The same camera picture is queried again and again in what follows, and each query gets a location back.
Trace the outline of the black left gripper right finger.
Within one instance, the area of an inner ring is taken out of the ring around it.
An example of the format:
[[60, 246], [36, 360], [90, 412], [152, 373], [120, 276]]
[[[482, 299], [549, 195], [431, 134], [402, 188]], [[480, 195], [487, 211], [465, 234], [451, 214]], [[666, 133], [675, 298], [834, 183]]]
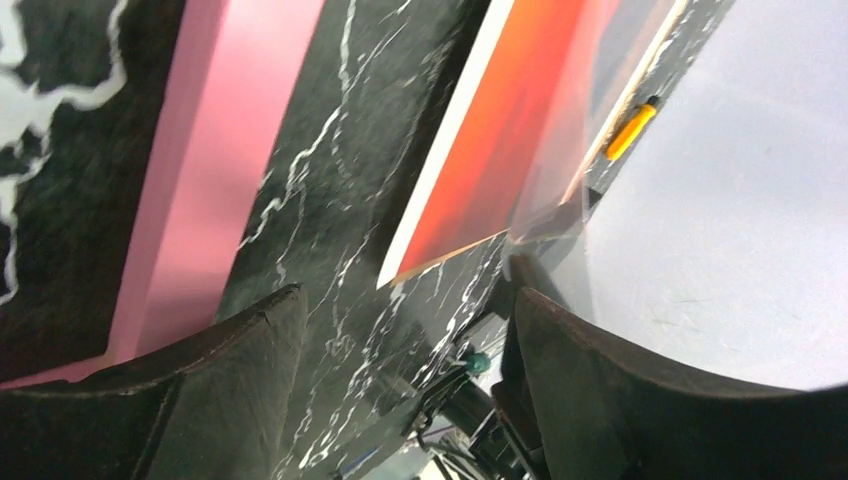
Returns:
[[520, 352], [555, 479], [843, 479], [847, 390], [706, 372], [605, 331], [532, 289]]

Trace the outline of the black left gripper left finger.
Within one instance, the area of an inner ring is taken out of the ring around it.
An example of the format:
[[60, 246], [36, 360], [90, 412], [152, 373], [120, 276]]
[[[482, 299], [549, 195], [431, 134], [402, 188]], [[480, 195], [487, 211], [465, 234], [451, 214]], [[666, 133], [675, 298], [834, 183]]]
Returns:
[[1, 393], [5, 479], [269, 479], [307, 328], [289, 285], [77, 381]]

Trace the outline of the brown fibreboard backing panel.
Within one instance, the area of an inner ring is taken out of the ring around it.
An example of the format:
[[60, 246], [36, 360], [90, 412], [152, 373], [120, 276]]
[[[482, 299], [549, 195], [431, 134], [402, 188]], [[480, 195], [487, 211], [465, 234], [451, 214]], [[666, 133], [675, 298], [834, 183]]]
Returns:
[[600, 151], [685, 10], [682, 1], [492, 1], [377, 277], [398, 282], [506, 233], [519, 243], [585, 211]]

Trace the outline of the pink picture frame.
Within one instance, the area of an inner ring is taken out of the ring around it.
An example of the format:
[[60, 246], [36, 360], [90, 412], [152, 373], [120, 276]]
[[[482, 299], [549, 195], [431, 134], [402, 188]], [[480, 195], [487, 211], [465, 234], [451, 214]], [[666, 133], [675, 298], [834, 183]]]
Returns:
[[107, 349], [10, 387], [77, 382], [213, 323], [321, 9], [186, 4]]

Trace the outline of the clear acrylic glazing sheet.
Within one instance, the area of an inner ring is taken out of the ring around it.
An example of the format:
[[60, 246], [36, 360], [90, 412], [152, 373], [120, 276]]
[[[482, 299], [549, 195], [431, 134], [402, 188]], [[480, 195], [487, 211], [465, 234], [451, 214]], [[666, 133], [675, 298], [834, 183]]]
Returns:
[[574, 193], [658, 55], [683, 1], [587, 1], [569, 40], [541, 136], [507, 237], [545, 236], [561, 207], [581, 217]]

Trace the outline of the red sunset photo print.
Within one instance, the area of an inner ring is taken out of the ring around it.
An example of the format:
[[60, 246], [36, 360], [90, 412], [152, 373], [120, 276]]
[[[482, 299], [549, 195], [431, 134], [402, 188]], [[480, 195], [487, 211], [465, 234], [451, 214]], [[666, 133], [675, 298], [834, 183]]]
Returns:
[[380, 268], [387, 285], [506, 230], [587, 1], [493, 1]]

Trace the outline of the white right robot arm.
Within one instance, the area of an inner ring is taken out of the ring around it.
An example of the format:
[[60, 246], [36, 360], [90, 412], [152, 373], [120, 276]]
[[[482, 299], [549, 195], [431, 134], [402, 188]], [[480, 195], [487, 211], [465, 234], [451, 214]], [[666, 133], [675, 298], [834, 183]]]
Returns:
[[525, 382], [489, 393], [456, 369], [428, 387], [402, 435], [446, 479], [549, 479], [541, 432]]

